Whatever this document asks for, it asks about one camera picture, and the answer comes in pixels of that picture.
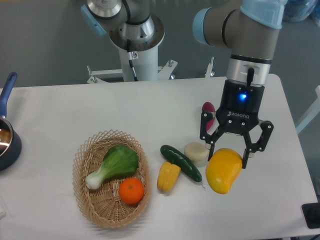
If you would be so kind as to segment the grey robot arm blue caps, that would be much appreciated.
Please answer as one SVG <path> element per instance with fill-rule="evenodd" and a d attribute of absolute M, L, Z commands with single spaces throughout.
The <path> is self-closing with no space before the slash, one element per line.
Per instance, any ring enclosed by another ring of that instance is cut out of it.
<path fill-rule="evenodd" d="M 254 153 L 264 151 L 274 129 L 258 113 L 285 5 L 284 0 L 231 0 L 200 10 L 192 22 L 198 42 L 231 49 L 220 106 L 215 113 L 202 112 L 200 138 L 213 147 L 225 133 L 242 136 L 243 168 Z M 81 13 L 97 34 L 108 34 L 118 48 L 126 82 L 160 78 L 158 46 L 165 29 L 150 12 L 149 1 L 87 0 Z"/>

